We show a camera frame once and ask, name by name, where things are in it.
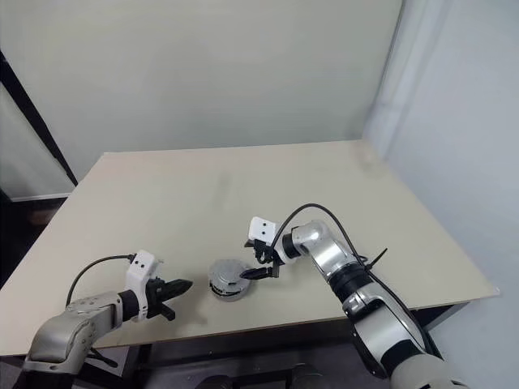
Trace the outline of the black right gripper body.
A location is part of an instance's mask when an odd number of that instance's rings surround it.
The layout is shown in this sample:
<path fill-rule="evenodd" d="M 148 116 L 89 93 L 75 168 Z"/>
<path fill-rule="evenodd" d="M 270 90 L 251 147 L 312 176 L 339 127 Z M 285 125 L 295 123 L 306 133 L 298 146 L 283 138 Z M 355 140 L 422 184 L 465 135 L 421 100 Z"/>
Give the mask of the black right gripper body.
<path fill-rule="evenodd" d="M 284 264 L 277 251 L 266 242 L 256 239 L 256 247 L 254 247 L 255 258 L 264 267 L 272 268 L 272 278 L 278 278 L 280 267 Z"/>

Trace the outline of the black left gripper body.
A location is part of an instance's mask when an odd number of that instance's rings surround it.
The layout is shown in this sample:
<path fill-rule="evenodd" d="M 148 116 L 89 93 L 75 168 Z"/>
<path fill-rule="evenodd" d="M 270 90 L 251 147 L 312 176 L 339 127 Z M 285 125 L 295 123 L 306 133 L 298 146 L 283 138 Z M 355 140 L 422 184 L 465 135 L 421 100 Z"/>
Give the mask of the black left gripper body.
<path fill-rule="evenodd" d="M 150 279 L 145 287 L 145 294 L 147 298 L 147 313 L 146 318 L 154 318 L 161 315 L 168 321 L 173 321 L 176 318 L 174 310 L 169 308 L 165 302 L 173 298 L 174 282 L 166 282 L 158 277 Z"/>

